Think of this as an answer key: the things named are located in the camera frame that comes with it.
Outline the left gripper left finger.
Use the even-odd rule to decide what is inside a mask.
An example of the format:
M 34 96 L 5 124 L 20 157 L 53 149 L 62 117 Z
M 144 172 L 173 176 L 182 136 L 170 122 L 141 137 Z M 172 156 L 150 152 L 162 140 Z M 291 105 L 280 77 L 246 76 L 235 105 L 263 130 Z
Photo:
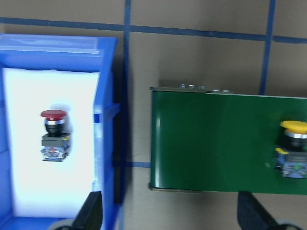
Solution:
M 73 230 L 99 230 L 103 222 L 101 191 L 90 192 L 72 223 Z

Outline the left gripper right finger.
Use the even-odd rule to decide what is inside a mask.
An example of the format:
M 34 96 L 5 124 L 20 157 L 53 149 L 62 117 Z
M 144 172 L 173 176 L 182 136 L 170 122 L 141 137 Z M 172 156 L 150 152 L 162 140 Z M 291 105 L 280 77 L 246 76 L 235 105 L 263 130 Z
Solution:
M 279 224 L 249 191 L 239 191 L 237 221 L 242 230 L 272 230 Z

